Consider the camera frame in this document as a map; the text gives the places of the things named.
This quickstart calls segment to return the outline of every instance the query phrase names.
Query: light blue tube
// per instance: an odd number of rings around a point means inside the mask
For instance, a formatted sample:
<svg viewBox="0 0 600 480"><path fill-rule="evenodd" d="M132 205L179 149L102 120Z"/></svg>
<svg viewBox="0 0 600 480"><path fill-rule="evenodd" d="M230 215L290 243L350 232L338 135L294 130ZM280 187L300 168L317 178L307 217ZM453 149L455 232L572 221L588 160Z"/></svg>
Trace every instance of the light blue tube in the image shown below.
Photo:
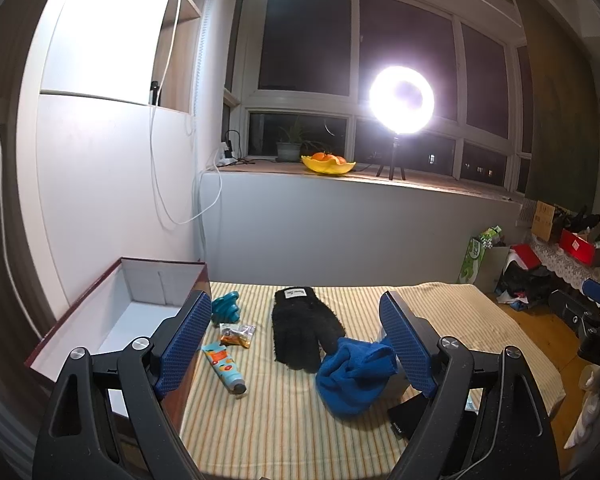
<svg viewBox="0 0 600 480"><path fill-rule="evenodd" d="M226 350L226 346L220 344L219 341L204 345L202 351L212 365L218 377L220 377L224 386L232 394L243 394L247 391L247 386L244 384L244 379L240 375L238 368L235 367L235 362Z"/></svg>

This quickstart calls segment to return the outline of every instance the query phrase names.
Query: fruit bowl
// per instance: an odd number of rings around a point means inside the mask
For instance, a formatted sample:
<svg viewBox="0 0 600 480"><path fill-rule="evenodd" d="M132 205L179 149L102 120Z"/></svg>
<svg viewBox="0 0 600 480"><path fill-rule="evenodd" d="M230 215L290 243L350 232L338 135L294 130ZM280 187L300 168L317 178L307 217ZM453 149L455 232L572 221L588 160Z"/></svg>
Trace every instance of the fruit bowl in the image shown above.
<svg viewBox="0 0 600 480"><path fill-rule="evenodd" d="M331 158L330 160L315 160L310 156L303 156L301 158L302 163L310 170L327 175L342 175L348 173L356 165L355 162L340 163L334 158Z"/></svg>

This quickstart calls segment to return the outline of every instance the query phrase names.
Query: glove label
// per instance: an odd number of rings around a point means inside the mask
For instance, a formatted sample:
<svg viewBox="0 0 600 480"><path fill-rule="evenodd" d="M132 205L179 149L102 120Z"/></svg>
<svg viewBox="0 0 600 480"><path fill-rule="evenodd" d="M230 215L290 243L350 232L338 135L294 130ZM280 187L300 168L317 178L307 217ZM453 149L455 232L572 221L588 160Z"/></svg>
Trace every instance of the glove label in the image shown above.
<svg viewBox="0 0 600 480"><path fill-rule="evenodd" d="M306 297L306 290L304 288L290 288L289 290L285 290L285 299L289 298L300 298L302 296Z"/></svg>

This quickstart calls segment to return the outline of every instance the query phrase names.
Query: bed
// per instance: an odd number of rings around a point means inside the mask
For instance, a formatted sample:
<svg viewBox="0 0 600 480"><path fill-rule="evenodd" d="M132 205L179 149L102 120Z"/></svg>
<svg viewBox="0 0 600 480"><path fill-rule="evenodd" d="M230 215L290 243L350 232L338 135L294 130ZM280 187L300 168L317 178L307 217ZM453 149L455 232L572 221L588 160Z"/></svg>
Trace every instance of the bed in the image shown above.
<svg viewBox="0 0 600 480"><path fill-rule="evenodd" d="M273 295L283 286L212 283L213 297L240 292L241 322L256 326L251 348L230 351L247 384L247 394L230 395L212 367L199 359L180 436L205 475L272 480L353 480L384 478L407 443L392 433L386 410L400 399L378 400L350 421L337 420L315 389L315 376L274 360L270 323ZM416 315L440 335L454 335L468 348L501 352L518 346L534 374L548 413L564 398L560 374L507 314L473 285L316 287L338 316L347 336L378 336L378 301L397 290ZM218 330L209 327L203 344ZM416 394L409 388L407 399ZM479 401L479 393L472 392Z"/></svg>

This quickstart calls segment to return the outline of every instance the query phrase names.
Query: teal toy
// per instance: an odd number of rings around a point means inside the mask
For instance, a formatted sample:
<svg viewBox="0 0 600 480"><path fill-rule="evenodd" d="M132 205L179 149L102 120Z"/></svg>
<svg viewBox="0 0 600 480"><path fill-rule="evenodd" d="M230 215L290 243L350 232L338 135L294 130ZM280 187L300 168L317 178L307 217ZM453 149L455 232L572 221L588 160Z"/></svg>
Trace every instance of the teal toy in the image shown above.
<svg viewBox="0 0 600 480"><path fill-rule="evenodd" d="M237 323L240 321L240 308L235 301L240 297L237 290L229 292L211 303L211 321L219 323Z"/></svg>

